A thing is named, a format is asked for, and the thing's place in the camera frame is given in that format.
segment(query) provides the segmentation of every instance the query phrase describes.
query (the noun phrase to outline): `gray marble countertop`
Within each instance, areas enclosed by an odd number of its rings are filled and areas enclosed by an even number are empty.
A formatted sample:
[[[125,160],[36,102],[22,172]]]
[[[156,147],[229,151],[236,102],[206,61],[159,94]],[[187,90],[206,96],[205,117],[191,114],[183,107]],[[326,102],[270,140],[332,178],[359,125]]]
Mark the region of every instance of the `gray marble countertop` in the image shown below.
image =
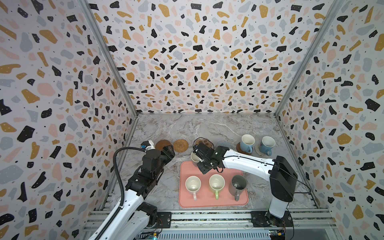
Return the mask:
[[[236,150],[236,144],[241,136],[251,134],[260,143],[262,137],[271,136],[276,141],[273,154],[287,159],[289,164],[297,172],[294,160],[286,146],[283,136],[279,131],[276,120],[270,115],[140,115],[130,146],[139,147],[145,140],[152,140],[155,144],[159,140],[166,139],[171,143],[178,139],[185,139],[189,148],[185,152],[178,153],[164,169],[159,184],[153,188],[145,199],[146,202],[157,206],[159,210],[185,209],[179,205],[180,165],[183,161],[190,161],[193,141],[198,137],[209,139],[213,144],[219,141],[227,141]],[[121,178],[124,186],[134,171],[142,164],[143,153],[130,150],[121,168]],[[270,183],[264,179],[244,172],[248,181],[247,191],[249,202],[244,206],[211,207],[198,209],[267,209],[272,199]],[[296,185],[296,191],[306,192],[300,183]],[[118,184],[111,193],[110,206],[114,206],[120,198]],[[288,205],[291,209],[316,208],[309,194],[295,194],[294,200]]]

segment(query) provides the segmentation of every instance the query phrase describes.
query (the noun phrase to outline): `side wall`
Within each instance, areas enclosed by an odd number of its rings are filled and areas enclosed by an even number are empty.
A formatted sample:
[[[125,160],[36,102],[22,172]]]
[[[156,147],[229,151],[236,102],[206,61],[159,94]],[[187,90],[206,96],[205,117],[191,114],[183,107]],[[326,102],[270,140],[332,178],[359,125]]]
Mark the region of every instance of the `side wall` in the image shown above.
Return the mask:
[[[133,119],[76,1],[0,7],[0,236],[78,239]]]
[[[138,112],[271,113],[332,0],[89,0]]]
[[[383,1],[346,1],[278,119],[345,239],[384,231]]]

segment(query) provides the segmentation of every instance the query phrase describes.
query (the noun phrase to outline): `ventilation grille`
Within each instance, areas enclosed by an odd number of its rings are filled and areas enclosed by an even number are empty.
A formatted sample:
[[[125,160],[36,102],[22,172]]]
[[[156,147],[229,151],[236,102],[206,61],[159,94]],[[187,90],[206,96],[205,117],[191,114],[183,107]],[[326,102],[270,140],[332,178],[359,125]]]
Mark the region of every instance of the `ventilation grille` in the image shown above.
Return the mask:
[[[269,240],[268,230],[234,230],[227,231],[201,231],[204,233],[196,233],[196,231],[172,231],[172,233],[161,233],[158,239],[172,240],[208,240],[208,239],[236,239],[236,240]],[[145,239],[148,235],[139,235],[139,239]]]

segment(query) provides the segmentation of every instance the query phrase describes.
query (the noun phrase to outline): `green mug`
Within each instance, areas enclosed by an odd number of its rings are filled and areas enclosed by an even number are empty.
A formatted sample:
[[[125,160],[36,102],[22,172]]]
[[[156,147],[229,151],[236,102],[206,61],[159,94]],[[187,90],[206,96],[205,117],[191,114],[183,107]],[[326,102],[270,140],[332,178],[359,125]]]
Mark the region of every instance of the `green mug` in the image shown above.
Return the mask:
[[[225,180],[223,176],[214,174],[209,178],[209,189],[215,194],[216,199],[218,199],[218,194],[223,190],[224,186]]]

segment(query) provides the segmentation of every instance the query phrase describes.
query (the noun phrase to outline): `black mounting plate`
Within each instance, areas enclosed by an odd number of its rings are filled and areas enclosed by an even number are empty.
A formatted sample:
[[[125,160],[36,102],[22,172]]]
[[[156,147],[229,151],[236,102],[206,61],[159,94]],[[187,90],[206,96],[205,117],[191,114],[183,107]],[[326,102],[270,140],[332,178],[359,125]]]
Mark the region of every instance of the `black mounting plate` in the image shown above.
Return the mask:
[[[273,221],[267,217],[267,213],[268,211],[252,211],[251,222],[253,227],[284,227],[284,221],[285,227],[293,226],[293,220],[289,211],[285,211],[283,218],[274,218]]]
[[[163,223],[163,228],[170,228],[170,221],[172,220],[172,213],[171,212],[157,212],[157,220],[158,223]]]

